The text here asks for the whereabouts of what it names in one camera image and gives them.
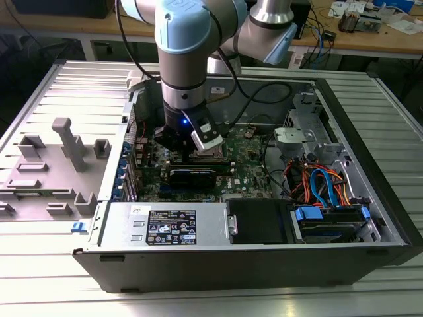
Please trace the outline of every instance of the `circuit board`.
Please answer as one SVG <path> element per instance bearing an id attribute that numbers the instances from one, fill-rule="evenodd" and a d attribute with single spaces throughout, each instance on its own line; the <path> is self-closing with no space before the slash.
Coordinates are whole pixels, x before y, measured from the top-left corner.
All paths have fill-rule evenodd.
<path id="1" fill-rule="evenodd" d="M 216 185 L 209 189 L 171 188 L 165 172 L 170 162 L 180 164 L 182 160 L 152 138 L 144 139 L 143 160 L 137 164 L 141 179 L 139 201 L 224 202 L 230 198 L 271 198 L 270 180 L 265 177 L 260 162 L 260 136 L 251 132 L 247 127 L 236 127 L 224 144 L 211 153 L 194 152 L 191 159 L 196 161 L 195 166 L 181 165 L 181 168 L 216 171 Z"/>

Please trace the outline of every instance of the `sticker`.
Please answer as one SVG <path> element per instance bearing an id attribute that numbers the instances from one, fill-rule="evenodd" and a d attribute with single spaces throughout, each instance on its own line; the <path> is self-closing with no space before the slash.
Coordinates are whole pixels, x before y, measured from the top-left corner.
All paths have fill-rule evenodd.
<path id="1" fill-rule="evenodd" d="M 151 206 L 131 206 L 131 215 L 146 215 L 151 210 Z"/>
<path id="2" fill-rule="evenodd" d="M 211 88 L 211 93 L 212 94 L 224 94 L 225 93 L 225 88 L 223 88 L 223 87 L 212 87 Z"/>
<path id="3" fill-rule="evenodd" d="M 197 243 L 195 210 L 149 210 L 147 228 L 150 246 Z"/>
<path id="4" fill-rule="evenodd" d="M 16 196 L 25 197 L 25 196 L 34 196 L 40 197 L 40 193 L 15 193 Z"/>

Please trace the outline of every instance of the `power supply label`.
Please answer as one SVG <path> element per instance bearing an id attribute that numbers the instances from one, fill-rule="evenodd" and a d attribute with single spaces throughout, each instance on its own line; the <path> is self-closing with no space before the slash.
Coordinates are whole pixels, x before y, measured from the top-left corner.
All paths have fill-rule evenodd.
<path id="1" fill-rule="evenodd" d="M 147 227 L 149 246 L 197 243 L 195 210 L 150 210 Z"/>

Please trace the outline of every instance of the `workbench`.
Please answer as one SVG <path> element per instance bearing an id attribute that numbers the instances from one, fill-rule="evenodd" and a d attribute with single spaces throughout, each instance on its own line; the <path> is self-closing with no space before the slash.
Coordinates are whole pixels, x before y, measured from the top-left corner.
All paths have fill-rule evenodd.
<path id="1" fill-rule="evenodd" d="M 419 59 L 423 54 L 423 32 L 406 35 L 386 25 L 382 25 L 380 33 L 377 34 L 339 32 L 339 20 L 337 18 L 328 18 L 328 9 L 323 10 L 325 7 L 329 7 L 331 3 L 331 0 L 313 1 L 318 20 L 325 26 L 325 29 L 338 34 L 331 54 L 401 59 Z M 423 16 L 423 8 L 414 6 L 410 13 L 412 15 Z M 103 20 L 20 15 L 16 12 L 15 14 L 18 20 L 34 36 L 78 39 L 82 44 L 85 57 L 89 61 L 96 60 L 93 41 L 122 41 L 113 12 Z M 128 17 L 122 17 L 122 23 L 128 41 L 140 43 L 155 42 L 154 28 L 152 26 Z M 0 3 L 0 34 L 26 35 L 25 31 L 16 24 L 7 12 L 3 2 Z M 306 28 L 302 38 L 300 40 L 294 40 L 289 49 L 290 51 L 294 51 L 289 65 L 290 68 L 298 68 L 304 54 L 312 51 L 316 43 L 317 41 L 311 29 Z"/>
<path id="2" fill-rule="evenodd" d="M 158 65 L 143 65 L 157 71 Z M 0 140 L 0 183 L 20 156 L 17 143 L 69 116 L 84 144 L 112 143 L 128 99 L 132 63 L 53 65 Z M 380 79 L 365 73 L 244 68 L 244 75 L 326 79 L 349 119 L 423 233 L 423 130 Z M 2 316 L 410 316 L 423 314 L 423 256 L 384 267 L 350 286 L 110 294 L 72 258 L 87 235 L 73 221 L 0 222 Z"/>

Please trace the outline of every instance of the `blue cable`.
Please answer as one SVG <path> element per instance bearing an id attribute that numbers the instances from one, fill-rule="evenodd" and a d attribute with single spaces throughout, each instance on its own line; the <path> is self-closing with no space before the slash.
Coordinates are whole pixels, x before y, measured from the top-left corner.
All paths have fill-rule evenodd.
<path id="1" fill-rule="evenodd" d="M 320 43 L 320 48 L 319 48 L 319 53 L 317 54 L 317 59 L 313 63 L 313 64 L 315 64 L 320 59 L 320 57 L 322 55 L 323 39 L 322 39 L 322 35 L 320 34 L 319 30 L 317 30 L 317 28 L 315 28 L 314 26 L 310 26 L 310 28 L 313 29 L 317 33 L 317 36 L 319 37 L 319 43 Z"/>
<path id="2" fill-rule="evenodd" d="M 326 201 L 322 197 L 319 196 L 319 194 L 317 193 L 317 190 L 316 190 L 315 178 L 316 178 L 316 175 L 317 175 L 318 172 L 321 172 L 323 174 L 323 176 L 325 177 L 325 180 L 326 180 L 326 183 L 327 183 L 327 186 L 328 186 L 330 203 L 335 207 L 339 206 L 338 198 L 336 198 L 336 195 L 333 192 L 332 180 L 330 179 L 330 176 L 326 172 L 326 170 L 322 170 L 321 168 L 317 168 L 311 173 L 311 175 L 310 175 L 311 192 L 322 203 L 324 208 L 328 207 Z"/>

